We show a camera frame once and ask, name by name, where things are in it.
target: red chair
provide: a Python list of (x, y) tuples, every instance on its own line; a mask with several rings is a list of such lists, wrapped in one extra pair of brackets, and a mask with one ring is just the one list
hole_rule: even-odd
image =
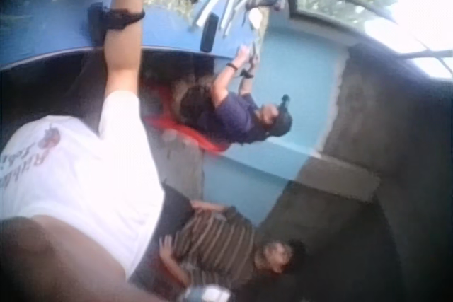
[(151, 91), (157, 91), (162, 102), (163, 112), (160, 116), (146, 116), (143, 120), (150, 126), (158, 129), (173, 129), (176, 130), (180, 135), (184, 135), (190, 139), (195, 140), (198, 146), (210, 153), (222, 153), (226, 151), (231, 144), (219, 143), (208, 139), (205, 135), (199, 133), (197, 130), (192, 129), (184, 124), (180, 124), (174, 120), (171, 114), (171, 91), (166, 86), (150, 86)]

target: white shirt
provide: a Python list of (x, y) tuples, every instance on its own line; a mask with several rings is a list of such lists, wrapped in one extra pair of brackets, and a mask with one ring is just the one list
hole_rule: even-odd
[(164, 192), (136, 95), (110, 94), (99, 131), (58, 116), (21, 127), (0, 156), (0, 219), (59, 219), (103, 246), (128, 278), (152, 237)]

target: person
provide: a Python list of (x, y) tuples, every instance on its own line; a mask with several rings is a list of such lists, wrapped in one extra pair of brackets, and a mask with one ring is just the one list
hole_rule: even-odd
[(174, 237), (159, 241), (163, 264), (184, 287), (237, 289), (257, 277), (294, 274), (303, 265), (303, 242), (262, 242), (234, 207), (201, 201), (192, 201), (192, 206), (194, 217)]
[[(141, 13), (142, 0), (112, 8)], [(141, 39), (141, 21), (107, 31), (98, 134), (74, 117), (47, 116), (1, 152), (6, 301), (162, 301), (127, 282), (164, 200), (139, 115)]]
[[(241, 72), (239, 92), (229, 91), (236, 72)], [(253, 77), (259, 56), (241, 46), (236, 58), (212, 80), (206, 71), (200, 75), (183, 75), (173, 82), (173, 114), (176, 119), (210, 138), (229, 143), (249, 144), (264, 141), (270, 136), (281, 137), (291, 130), (292, 117), (288, 112), (289, 97), (280, 105), (256, 105), (251, 96)]]

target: black wristband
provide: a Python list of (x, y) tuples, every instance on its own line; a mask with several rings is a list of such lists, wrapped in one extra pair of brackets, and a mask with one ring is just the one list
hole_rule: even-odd
[(234, 65), (233, 63), (228, 63), (227, 66), (229, 66), (232, 69), (234, 69), (234, 71), (238, 71), (238, 67), (236, 65)]
[(250, 72), (248, 72), (247, 70), (243, 69), (242, 72), (241, 72), (241, 77), (244, 77), (246, 79), (250, 79), (250, 78), (253, 78), (254, 75), (251, 74)]

